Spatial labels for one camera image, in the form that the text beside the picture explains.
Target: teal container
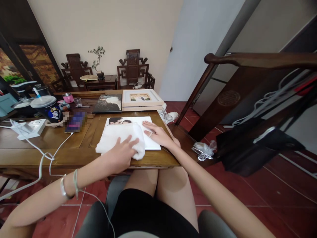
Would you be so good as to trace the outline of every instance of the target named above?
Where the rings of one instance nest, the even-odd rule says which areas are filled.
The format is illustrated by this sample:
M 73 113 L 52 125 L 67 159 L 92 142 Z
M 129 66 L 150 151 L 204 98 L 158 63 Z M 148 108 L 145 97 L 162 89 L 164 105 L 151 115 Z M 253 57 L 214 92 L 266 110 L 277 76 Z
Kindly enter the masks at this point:
M 14 109 L 11 106 L 15 103 L 17 103 L 17 100 L 11 94 L 0 96 L 0 117 L 6 116 L 13 111 Z

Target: potted plant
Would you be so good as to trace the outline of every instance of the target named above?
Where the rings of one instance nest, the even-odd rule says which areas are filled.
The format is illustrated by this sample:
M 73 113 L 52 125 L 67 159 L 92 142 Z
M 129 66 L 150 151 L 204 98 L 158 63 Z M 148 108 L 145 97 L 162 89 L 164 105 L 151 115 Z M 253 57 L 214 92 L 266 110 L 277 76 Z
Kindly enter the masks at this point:
M 3 79 L 10 85 L 16 85 L 16 84 L 27 82 L 24 78 L 21 78 L 20 76 L 17 76 L 17 75 L 7 75 L 7 76 L 4 76 Z
M 88 53 L 93 53 L 98 56 L 98 61 L 95 61 L 95 60 L 93 61 L 92 68 L 97 71 L 97 76 L 99 80 L 105 79 L 105 77 L 103 76 L 104 75 L 103 72 L 97 70 L 97 66 L 100 64 L 100 59 L 103 55 L 105 55 L 105 52 L 106 51 L 103 49 L 103 46 L 102 47 L 98 46 L 97 49 L 88 51 Z

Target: red tile floor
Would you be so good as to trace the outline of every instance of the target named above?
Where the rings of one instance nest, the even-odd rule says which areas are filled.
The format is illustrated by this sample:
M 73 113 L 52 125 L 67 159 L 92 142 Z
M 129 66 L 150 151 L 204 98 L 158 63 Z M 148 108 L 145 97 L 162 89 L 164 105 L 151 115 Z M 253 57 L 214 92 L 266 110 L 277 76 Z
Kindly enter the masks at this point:
M 180 113 L 184 105 L 184 102 L 167 102 L 167 112 Z M 189 109 L 180 125 L 189 131 L 198 119 L 199 116 Z M 203 139 L 203 142 L 209 144 L 222 132 L 224 132 L 223 127 L 217 126 Z M 315 156 L 309 152 L 305 154 L 310 157 Z M 310 172 L 317 173 L 317 165 L 302 156 L 294 152 L 283 153 L 283 155 Z M 260 171 L 248 178 L 225 172 L 221 163 L 210 166 L 206 170 L 245 204 L 277 238 L 317 237 L 317 203 L 315 202 L 317 201 L 317 180 L 281 156 L 276 156 Z M 215 212 L 195 183 L 191 179 L 190 181 L 197 215 L 205 209 Z M 105 201 L 108 186 L 108 182 L 98 181 L 87 186 L 86 191 Z M 37 184 L 17 193 L 5 202 L 23 201 L 42 187 Z M 73 233 L 75 236 L 95 201 L 94 197 L 87 194 L 81 195 L 78 200 L 68 201 L 49 214 L 44 221 L 38 223 L 33 238 L 70 238 Z M 10 204 L 0 206 L 0 217 L 5 219 L 15 207 L 16 205 Z

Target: pink cup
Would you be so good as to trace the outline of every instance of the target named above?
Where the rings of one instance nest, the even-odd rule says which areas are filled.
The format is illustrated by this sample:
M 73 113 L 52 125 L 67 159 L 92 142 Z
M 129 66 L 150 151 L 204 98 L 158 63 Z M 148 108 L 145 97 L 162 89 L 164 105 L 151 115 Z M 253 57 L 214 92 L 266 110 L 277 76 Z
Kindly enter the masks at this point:
M 65 101 L 66 103 L 72 103 L 72 102 L 74 102 L 74 97 L 73 97 L 73 95 L 72 95 L 71 93 L 63 94 L 62 97 L 63 97 L 63 99 L 64 99 L 64 101 Z

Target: hand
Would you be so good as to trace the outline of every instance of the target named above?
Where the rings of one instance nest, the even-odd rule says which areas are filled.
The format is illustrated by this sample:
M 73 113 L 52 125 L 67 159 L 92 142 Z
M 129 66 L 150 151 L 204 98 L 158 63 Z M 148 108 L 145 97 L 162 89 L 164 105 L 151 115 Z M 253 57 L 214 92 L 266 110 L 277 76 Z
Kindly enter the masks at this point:
M 171 145 L 175 144 L 175 142 L 168 136 L 168 134 L 166 134 L 163 128 L 158 127 L 154 123 L 151 123 L 148 121 L 144 121 L 143 126 L 152 130 L 153 132 L 152 135 L 151 135 L 151 132 L 149 131 L 144 131 L 144 133 L 147 136 L 151 135 L 151 139 L 154 140 L 159 145 L 162 145 L 168 148 Z
M 113 174 L 121 173 L 129 168 L 131 158 L 136 154 L 136 150 L 132 149 L 132 146 L 139 143 L 138 138 L 134 141 L 130 141 L 131 138 L 132 136 L 129 135 L 128 138 L 120 143 L 121 138 L 119 137 L 116 145 L 100 157 L 101 159 L 106 160 L 107 166 L 110 167 Z

